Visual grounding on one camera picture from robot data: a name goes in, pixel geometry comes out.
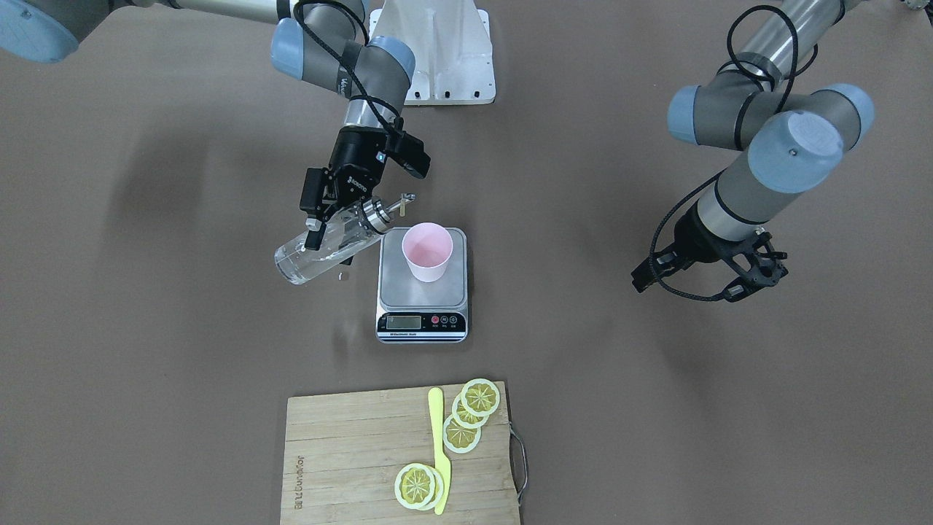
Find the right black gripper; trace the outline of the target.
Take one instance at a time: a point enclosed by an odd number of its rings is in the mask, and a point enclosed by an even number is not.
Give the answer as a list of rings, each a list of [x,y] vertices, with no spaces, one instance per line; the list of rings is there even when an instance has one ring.
[[[350,265],[356,255],[380,240],[369,216],[378,199],[370,199],[386,169],[387,133],[376,128],[344,126],[337,134],[329,168],[309,168],[300,196],[300,209],[307,214],[306,249],[320,250],[327,223],[337,209],[341,237],[337,262]]]

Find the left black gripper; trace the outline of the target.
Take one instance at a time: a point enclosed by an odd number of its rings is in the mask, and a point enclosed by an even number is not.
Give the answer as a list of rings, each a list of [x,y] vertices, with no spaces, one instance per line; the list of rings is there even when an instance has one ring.
[[[713,207],[690,207],[674,225],[670,252],[653,252],[631,273],[637,292],[685,271],[696,263],[724,262],[737,278],[723,290],[723,298],[735,303],[757,290],[773,288],[789,271],[784,260],[789,255],[773,248],[772,233],[757,232],[749,224]]]

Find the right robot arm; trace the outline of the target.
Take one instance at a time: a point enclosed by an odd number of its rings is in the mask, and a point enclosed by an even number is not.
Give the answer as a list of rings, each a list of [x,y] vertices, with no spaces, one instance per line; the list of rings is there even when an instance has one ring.
[[[273,70],[273,27],[116,11],[57,63],[2,53],[2,289],[89,279],[279,280],[271,252],[337,99]]]

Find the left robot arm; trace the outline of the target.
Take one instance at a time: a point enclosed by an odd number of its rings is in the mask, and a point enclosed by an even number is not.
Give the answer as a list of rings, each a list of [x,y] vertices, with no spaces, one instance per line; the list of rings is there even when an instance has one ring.
[[[668,130],[693,145],[736,150],[723,171],[687,194],[690,204],[667,248],[649,249],[632,272],[639,292],[696,263],[726,263],[732,283],[709,301],[734,303],[776,286],[786,253],[766,223],[819,186],[869,133],[875,104],[856,85],[836,83],[806,96],[790,93],[819,53],[819,39],[854,1],[784,1],[707,85],[683,87],[668,106]]]

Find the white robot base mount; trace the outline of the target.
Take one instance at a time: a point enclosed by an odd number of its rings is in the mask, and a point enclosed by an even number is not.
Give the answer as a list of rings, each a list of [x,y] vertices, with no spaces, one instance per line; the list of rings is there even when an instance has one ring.
[[[402,40],[415,57],[405,106],[496,99],[489,16],[473,1],[386,1],[369,14],[373,36]]]

